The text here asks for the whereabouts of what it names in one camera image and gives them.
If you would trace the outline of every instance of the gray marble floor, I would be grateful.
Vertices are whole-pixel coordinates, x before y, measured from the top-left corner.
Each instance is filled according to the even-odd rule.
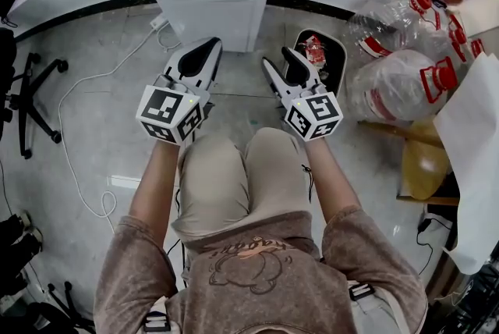
[[[35,69],[35,74],[53,58],[63,57],[69,62],[69,71],[51,74],[35,100],[53,128],[59,127],[57,110],[63,94],[82,77],[112,70],[149,32],[149,22],[157,13],[154,5],[105,12],[62,24],[19,44],[18,73],[28,52],[42,55],[43,63]],[[266,55],[282,66],[280,48],[285,44],[293,46],[300,30],[311,27],[338,36],[343,24],[326,16],[267,7],[256,51],[223,54],[211,88],[216,106],[201,133],[223,133],[244,147],[259,128],[281,128],[274,109],[277,102],[260,69],[261,56]],[[164,44],[177,43],[169,29],[163,30],[161,40]],[[147,139],[136,123],[135,112],[144,87],[152,84],[168,57],[151,37],[115,75],[82,83],[62,106],[69,157],[83,197],[101,214],[101,195],[112,190],[118,199],[111,215],[113,225],[127,212],[133,190],[108,184],[109,177],[142,175],[153,141]],[[343,92],[339,101],[345,106]],[[419,271],[430,253],[429,248],[416,244],[416,227],[423,206],[395,200],[400,184],[402,143],[357,126],[345,114],[344,122],[328,138],[331,149],[352,181],[363,207]],[[12,209],[28,210],[44,234],[44,250],[33,259],[32,265],[44,290],[50,282],[59,288],[63,288],[65,280],[72,282],[78,307],[90,312],[111,241],[111,229],[105,219],[92,215],[79,199],[62,145],[53,144],[34,124],[28,126],[33,157],[29,161],[20,157],[16,119],[15,116],[5,125],[0,155]],[[312,202],[313,237],[320,243],[324,220],[315,193]],[[8,216],[2,201],[0,219]],[[172,218],[175,216],[176,210],[172,212]],[[432,225],[420,236],[422,242],[430,242],[435,248],[430,265],[422,274],[425,281],[434,270],[446,236],[446,230],[438,225]],[[165,249],[175,241],[175,234],[169,230]],[[170,256],[179,272],[180,247],[174,248]],[[45,299],[29,266],[27,274],[31,281],[29,297]]]

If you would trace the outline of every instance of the strap buckle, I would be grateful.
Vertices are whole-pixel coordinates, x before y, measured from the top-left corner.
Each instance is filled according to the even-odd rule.
[[[376,291],[370,284],[356,284],[349,288],[351,300],[361,300],[364,297],[374,294]]]
[[[145,317],[145,322],[143,324],[144,332],[171,332],[172,327],[170,326],[170,319],[168,314],[161,313],[159,311],[152,311]]]

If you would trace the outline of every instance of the power strip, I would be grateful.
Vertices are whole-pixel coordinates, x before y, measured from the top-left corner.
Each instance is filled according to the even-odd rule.
[[[149,23],[150,26],[153,28],[153,30],[160,30],[166,23],[167,19],[165,18],[165,15],[163,13],[160,13],[158,16],[156,16],[151,22]]]

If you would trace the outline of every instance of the person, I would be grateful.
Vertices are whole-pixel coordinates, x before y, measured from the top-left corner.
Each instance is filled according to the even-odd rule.
[[[323,260],[293,136],[263,128],[244,155],[215,135],[186,149],[172,228],[190,269],[178,291],[163,243],[179,147],[156,143],[104,262],[97,332],[355,333],[359,318],[383,320],[384,304],[399,332],[418,332],[427,306],[419,276],[362,210],[325,139],[305,150],[327,222]],[[375,298],[371,289],[387,296]],[[369,313],[358,297],[365,290],[375,301]],[[370,325],[363,332],[393,332]]]
[[[40,230],[32,227],[30,216],[24,211],[0,222],[0,298],[26,288],[21,270],[41,251],[42,240]]]

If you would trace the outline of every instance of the office chair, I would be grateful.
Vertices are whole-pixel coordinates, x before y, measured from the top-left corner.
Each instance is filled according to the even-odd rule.
[[[48,78],[48,75],[57,68],[62,73],[68,70],[67,61],[61,59],[54,59],[40,75],[30,83],[32,73],[31,64],[40,62],[41,57],[38,54],[30,52],[24,67],[24,73],[14,76],[16,73],[12,66],[17,56],[16,41],[14,40],[14,33],[9,29],[0,28],[0,44],[2,45],[2,54],[0,55],[0,101],[1,105],[5,101],[9,101],[9,108],[4,108],[0,116],[0,139],[2,139],[3,123],[12,120],[12,110],[19,112],[19,147],[21,155],[25,159],[31,158],[31,150],[26,149],[26,119],[27,115],[35,121],[35,123],[43,129],[43,131],[54,141],[56,144],[61,142],[61,133],[57,130],[52,130],[49,125],[41,117],[40,113],[33,105],[33,96],[40,88],[43,82]],[[21,91],[19,94],[7,94],[10,91],[12,83],[16,80],[21,81]]]
[[[22,334],[78,334],[64,312],[45,302],[27,305],[25,315],[0,316],[0,330]]]
[[[71,289],[73,285],[66,281],[64,283],[64,294],[66,302],[68,306],[65,306],[63,302],[57,298],[54,294],[55,287],[53,284],[48,284],[48,293],[54,299],[54,301],[59,305],[59,307],[68,315],[69,321],[71,322],[72,327],[77,327],[79,329],[83,329],[90,334],[95,333],[95,324],[92,320],[84,318],[80,313],[78,313],[75,309],[75,305],[73,304],[73,299],[71,298]]]

